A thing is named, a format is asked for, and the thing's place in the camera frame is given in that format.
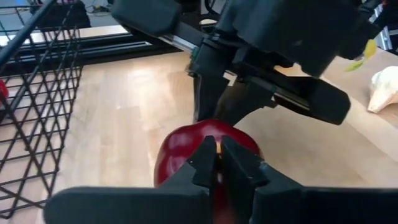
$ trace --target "white seashell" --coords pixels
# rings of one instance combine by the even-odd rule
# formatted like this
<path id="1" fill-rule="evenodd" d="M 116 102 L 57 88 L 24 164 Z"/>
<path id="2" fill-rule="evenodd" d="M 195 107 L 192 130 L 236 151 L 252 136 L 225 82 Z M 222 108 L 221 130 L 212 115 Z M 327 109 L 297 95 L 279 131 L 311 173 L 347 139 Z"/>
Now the white seashell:
<path id="1" fill-rule="evenodd" d="M 398 103 L 398 67 L 390 66 L 372 77 L 368 111 L 378 113 L 387 105 Z"/>

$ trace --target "wooden surface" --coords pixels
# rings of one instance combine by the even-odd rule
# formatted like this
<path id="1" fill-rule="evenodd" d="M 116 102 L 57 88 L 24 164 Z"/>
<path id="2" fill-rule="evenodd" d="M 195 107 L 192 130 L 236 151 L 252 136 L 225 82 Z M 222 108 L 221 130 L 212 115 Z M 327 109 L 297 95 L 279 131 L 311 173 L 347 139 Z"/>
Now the wooden surface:
<path id="1" fill-rule="evenodd" d="M 192 122 L 188 61 L 186 53 L 175 53 L 85 66 L 56 191 L 81 185 L 152 187 L 164 137 Z M 358 70 L 343 72 L 349 63 L 337 58 L 324 75 L 351 97 L 341 126 L 278 106 L 257 110 L 236 127 L 257 141 L 271 166 L 303 185 L 398 187 L 398 105 L 380 114 L 366 111 L 370 78 L 398 65 L 398 58 L 380 50 Z M 283 71 L 303 75 L 297 67 Z M 0 223 L 41 219 L 40 210 L 30 208 Z"/>

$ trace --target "red apple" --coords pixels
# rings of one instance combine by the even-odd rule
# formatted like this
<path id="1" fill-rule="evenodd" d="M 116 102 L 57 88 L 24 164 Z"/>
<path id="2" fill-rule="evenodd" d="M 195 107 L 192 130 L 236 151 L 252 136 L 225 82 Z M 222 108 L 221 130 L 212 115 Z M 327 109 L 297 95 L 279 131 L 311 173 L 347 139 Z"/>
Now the red apple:
<path id="1" fill-rule="evenodd" d="M 209 119 L 183 126 L 170 133 L 160 147 L 155 165 L 155 186 L 158 187 L 174 175 L 203 142 L 206 136 L 214 136 L 216 142 L 220 142 L 221 137 L 225 135 L 230 136 L 251 152 L 257 155 L 260 154 L 258 145 L 250 136 L 217 119 Z M 233 223 L 233 212 L 229 207 L 228 198 L 224 192 L 221 171 L 218 175 L 220 175 L 220 182 L 215 189 L 213 198 L 214 223 Z"/>

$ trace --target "robotic arm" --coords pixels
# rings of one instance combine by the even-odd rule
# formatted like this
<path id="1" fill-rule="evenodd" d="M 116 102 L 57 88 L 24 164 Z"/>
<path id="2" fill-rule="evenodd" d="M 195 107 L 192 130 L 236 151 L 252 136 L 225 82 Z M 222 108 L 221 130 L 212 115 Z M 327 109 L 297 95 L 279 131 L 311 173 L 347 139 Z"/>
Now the robotic arm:
<path id="1" fill-rule="evenodd" d="M 230 0 L 209 34 L 185 22 L 187 15 L 199 17 L 198 1 L 118 0 L 112 15 L 134 35 L 191 52 L 187 72 L 193 77 L 195 121 L 218 118 L 235 125 L 256 109 L 281 105 L 341 124 L 349 98 L 319 78 L 336 56 L 360 56 L 382 30 L 388 5 L 378 20 L 369 21 L 380 3 Z M 287 77 L 274 69 L 294 63 L 308 77 Z M 237 76 L 234 86 L 228 86 L 225 72 Z"/>
<path id="2" fill-rule="evenodd" d="M 229 0 L 220 15 L 214 14 L 218 22 L 210 33 L 197 26 L 198 1 L 116 0 L 112 15 L 129 32 L 144 35 L 153 44 L 165 41 L 191 52 L 187 70 L 193 77 L 195 121 L 218 118 L 231 130 L 250 112 L 277 105 L 340 124 L 350 107 L 348 95 L 319 78 L 336 56 L 361 55 L 367 41 L 384 27 L 389 4 L 396 2 L 390 1 L 371 23 L 380 2 L 368 0 L 355 7 L 349 0 Z M 187 22 L 189 14 L 197 17 L 197 23 Z M 287 77 L 274 69 L 294 63 L 308 76 Z M 237 76 L 233 86 L 223 78 L 225 72 Z M 213 223 L 216 174 L 221 169 L 235 212 L 231 224 L 398 223 L 398 190 L 305 187 L 231 136 L 203 137 L 194 153 L 183 158 L 179 169 L 156 189 L 61 191 L 46 204 L 45 220 L 47 224 Z M 193 146 L 179 143 L 178 147 Z"/>

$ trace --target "yellow object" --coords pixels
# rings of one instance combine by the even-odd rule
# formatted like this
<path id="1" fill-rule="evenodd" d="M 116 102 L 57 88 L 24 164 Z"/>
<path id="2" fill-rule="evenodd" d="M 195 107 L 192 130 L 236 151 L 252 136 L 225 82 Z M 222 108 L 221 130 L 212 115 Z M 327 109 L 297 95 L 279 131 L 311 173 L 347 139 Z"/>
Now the yellow object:
<path id="1" fill-rule="evenodd" d="M 363 63 L 364 63 L 364 60 L 360 60 L 360 61 L 354 62 L 350 66 L 348 66 L 348 68 L 346 68 L 344 71 L 345 72 L 350 72 L 350 71 L 356 70 L 357 68 L 362 66 Z"/>
<path id="2" fill-rule="evenodd" d="M 362 66 L 365 60 L 371 58 L 376 53 L 376 50 L 377 50 L 376 41 L 369 40 L 368 43 L 366 44 L 365 51 L 363 52 L 363 58 L 360 61 L 354 62 L 350 66 L 348 66 L 348 68 L 345 69 L 345 72 L 351 72 Z"/>
<path id="3" fill-rule="evenodd" d="M 377 50 L 377 43 L 375 40 L 369 40 L 366 44 L 365 51 L 363 52 L 365 59 L 371 58 Z"/>

